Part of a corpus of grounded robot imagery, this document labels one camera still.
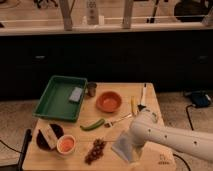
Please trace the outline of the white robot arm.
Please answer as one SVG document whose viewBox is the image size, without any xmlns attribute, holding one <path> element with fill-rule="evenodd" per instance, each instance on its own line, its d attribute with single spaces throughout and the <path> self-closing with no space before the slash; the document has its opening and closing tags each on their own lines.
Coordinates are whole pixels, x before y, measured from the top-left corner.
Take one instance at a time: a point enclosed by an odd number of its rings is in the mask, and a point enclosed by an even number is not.
<svg viewBox="0 0 213 171">
<path fill-rule="evenodd" d="M 158 121 L 154 112 L 140 111 L 129 126 L 132 144 L 143 147 L 153 142 L 213 162 L 213 133 L 168 127 Z"/>
</svg>

